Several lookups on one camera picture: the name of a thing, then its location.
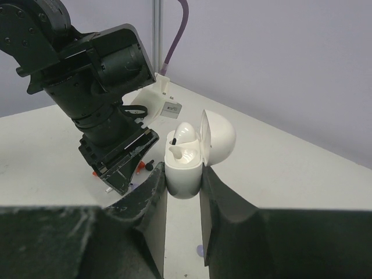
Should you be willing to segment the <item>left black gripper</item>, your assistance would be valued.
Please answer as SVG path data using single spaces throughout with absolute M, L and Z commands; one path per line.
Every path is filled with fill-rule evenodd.
M 17 74 L 27 93 L 46 92 L 83 134 L 79 150 L 98 177 L 124 195 L 143 157 L 159 137 L 145 135 L 148 110 L 123 97 L 155 82 L 136 29 L 123 24 L 101 32 L 68 27 L 54 38 L 45 27 L 16 26 Z

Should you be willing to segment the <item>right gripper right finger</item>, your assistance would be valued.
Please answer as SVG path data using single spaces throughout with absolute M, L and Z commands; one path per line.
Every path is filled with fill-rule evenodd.
M 370 278 L 371 212 L 258 208 L 202 170 L 210 278 Z

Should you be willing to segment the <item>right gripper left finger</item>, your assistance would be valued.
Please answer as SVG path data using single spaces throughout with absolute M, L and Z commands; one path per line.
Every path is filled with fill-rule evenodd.
M 2 207 L 1 277 L 162 278 L 166 215 L 164 163 L 106 208 Z

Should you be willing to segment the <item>white earbud charging case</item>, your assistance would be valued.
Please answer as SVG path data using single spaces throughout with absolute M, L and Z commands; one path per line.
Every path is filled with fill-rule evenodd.
M 235 148 L 236 131 L 224 116 L 204 110 L 194 142 L 172 145 L 175 130 L 167 135 L 164 165 L 167 190 L 177 199 L 191 199 L 201 188 L 205 166 L 226 160 Z

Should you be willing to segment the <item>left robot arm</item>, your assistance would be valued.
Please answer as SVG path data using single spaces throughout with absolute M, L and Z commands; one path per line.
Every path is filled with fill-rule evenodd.
M 136 29 L 122 24 L 81 33 L 61 1 L 2 1 L 1 50 L 29 77 L 30 95 L 45 91 L 82 132 L 79 151 L 97 176 L 124 195 L 159 137 L 144 105 L 126 94 L 155 82 Z

